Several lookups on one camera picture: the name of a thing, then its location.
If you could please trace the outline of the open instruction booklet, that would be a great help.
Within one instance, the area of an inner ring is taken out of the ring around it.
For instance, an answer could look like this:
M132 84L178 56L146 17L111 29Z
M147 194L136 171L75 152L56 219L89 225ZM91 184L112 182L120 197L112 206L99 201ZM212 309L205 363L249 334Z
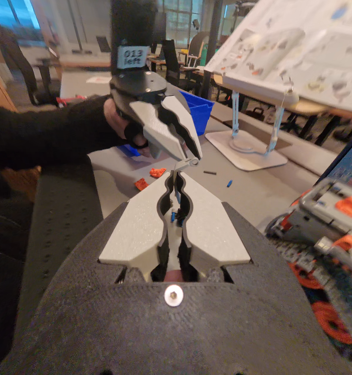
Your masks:
M258 1L204 69L352 111L352 1Z

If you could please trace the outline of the grey orange tracked toy robot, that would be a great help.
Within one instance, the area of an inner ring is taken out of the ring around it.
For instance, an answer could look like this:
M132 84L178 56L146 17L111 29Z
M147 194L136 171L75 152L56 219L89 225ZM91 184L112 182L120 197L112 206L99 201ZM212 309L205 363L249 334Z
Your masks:
M352 356L352 186L320 180L264 234L288 263L322 330L343 356Z

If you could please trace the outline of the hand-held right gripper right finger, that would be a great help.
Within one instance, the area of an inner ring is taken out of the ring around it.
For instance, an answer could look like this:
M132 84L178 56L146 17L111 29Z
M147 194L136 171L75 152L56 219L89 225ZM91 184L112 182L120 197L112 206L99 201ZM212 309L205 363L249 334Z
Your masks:
M251 257L222 201L184 172L180 172L181 198L189 203L183 238L191 250L190 265L198 273L225 265L248 264Z

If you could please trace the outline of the blue robot kit box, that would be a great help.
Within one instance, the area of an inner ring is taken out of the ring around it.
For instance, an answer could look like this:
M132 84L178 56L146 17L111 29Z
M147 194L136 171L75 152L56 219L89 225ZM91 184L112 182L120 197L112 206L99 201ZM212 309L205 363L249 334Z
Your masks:
M338 154L316 183L325 178L352 186L352 140Z

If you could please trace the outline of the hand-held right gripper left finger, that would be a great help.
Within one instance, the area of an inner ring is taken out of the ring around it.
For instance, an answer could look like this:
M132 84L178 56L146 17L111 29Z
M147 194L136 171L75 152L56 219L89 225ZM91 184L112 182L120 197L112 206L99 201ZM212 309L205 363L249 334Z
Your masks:
M160 264L158 245L164 222L158 213L158 203L167 193L166 181L170 176L170 172L165 172L128 201L99 255L100 263L138 268L142 274L150 274Z

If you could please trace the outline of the black ceiling pole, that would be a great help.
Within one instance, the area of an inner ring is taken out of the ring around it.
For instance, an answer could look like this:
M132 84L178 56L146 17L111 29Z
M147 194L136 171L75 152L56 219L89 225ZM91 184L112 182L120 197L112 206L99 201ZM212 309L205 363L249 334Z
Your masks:
M220 18L222 12L223 0L215 0L213 3L213 11L211 15L209 42L206 55L206 65L203 72L203 81L201 86L200 97L203 99L211 99L211 72L207 70L207 64L211 61L216 52L216 44L220 28Z

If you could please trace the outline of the black foam pad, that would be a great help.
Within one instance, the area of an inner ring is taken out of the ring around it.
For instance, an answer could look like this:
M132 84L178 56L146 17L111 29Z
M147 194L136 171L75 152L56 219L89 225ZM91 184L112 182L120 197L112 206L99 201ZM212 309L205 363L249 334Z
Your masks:
M103 220L89 157L43 167L38 181L12 349L27 331L51 322L65 299L58 270Z

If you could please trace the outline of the black office chair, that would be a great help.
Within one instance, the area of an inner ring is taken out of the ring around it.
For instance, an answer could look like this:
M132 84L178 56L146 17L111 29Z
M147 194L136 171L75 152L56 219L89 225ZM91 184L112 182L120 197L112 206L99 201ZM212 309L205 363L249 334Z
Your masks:
M34 106L52 105L59 107L61 83L52 81L49 59L39 64L30 64L9 29L0 25L0 51L11 71L21 73L30 102Z

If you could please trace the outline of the white book stand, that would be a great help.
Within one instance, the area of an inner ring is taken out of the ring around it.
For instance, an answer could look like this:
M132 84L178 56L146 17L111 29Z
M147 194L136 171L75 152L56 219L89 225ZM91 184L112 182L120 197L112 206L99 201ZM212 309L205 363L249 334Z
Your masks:
M259 87L249 84L253 89L264 89L266 97L277 101L275 122L270 135L269 143L264 143L239 125L239 91L233 90L233 127L232 132L211 132L205 138L220 151L235 167L242 171L257 171L277 166L283 166L288 159L275 150L285 105L299 102L299 95L294 87L275 88L274 85Z

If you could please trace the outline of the person's left forearm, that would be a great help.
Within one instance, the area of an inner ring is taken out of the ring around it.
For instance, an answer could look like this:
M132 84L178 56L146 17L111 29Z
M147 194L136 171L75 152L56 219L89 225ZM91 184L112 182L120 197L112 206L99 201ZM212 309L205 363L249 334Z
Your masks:
M17 113L0 106L0 169L56 165L121 146L97 96L61 109Z

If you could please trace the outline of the blue plastic bin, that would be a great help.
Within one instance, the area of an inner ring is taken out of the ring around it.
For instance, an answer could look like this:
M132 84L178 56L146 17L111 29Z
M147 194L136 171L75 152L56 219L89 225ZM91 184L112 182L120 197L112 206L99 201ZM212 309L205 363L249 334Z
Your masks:
M207 122L211 115L212 107L214 106L214 103L208 100L205 100L203 98L200 98L198 96L192 95L188 92L178 90L177 87L168 84L167 90L165 92L165 95L183 95L186 99L186 102L189 106L189 109L191 111L192 119L194 121L194 125L197 131L197 135L201 136L206 131ZM113 100L115 102L117 110L122 114L122 117L125 119L130 119L131 123L129 124L129 127L138 130L142 128L142 124L140 123L138 117L135 115L133 110L130 108L129 104L134 101L140 101L140 100L134 100L128 96L125 95L119 95L116 90L112 91ZM161 108L160 104L153 104L156 112L158 114L159 119L161 120ZM127 131L128 135L126 135L126 139L128 141L129 146L125 146L127 151L125 151L126 155L132 157L132 156L140 156L140 155L147 155L150 154L151 157L154 159L157 159L160 157L160 154L162 150L158 149L156 146L152 145L150 141L147 140L147 146L144 146L143 148L140 148L137 146L134 146L134 143L132 143L129 138L131 137L132 131Z

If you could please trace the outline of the person's left hand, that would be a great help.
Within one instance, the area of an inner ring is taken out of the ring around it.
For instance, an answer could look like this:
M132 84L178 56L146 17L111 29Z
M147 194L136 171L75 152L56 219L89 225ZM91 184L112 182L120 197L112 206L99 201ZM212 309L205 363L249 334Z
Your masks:
M107 123L116 132L116 134L123 140L125 137L125 129L129 126L129 121L120 117L116 110L115 103L112 98L108 98L103 105L103 113ZM138 132L132 139L137 148L142 147L147 143L142 131Z

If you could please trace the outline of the black toy wheel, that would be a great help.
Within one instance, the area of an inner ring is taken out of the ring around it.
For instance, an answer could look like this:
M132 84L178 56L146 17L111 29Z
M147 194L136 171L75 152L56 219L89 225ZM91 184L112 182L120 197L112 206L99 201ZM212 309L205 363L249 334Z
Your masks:
M184 221L187 217L187 212L186 212L185 205L183 204L181 198L180 198L180 201L178 203L179 203L179 207L176 210L177 215L176 215L176 220L174 222L176 223L177 227L182 228L183 223L184 223Z

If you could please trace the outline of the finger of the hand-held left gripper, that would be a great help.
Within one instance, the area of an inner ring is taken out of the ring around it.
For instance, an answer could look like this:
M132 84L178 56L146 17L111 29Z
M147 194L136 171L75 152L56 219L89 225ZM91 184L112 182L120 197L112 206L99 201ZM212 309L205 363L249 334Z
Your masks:
M176 161L187 159L184 149L170 129L158 117L153 104L134 101L129 104L142 124L144 137Z
M191 111L183 95L166 95L161 101L161 121L172 135L184 143L194 157L202 159L202 149Z

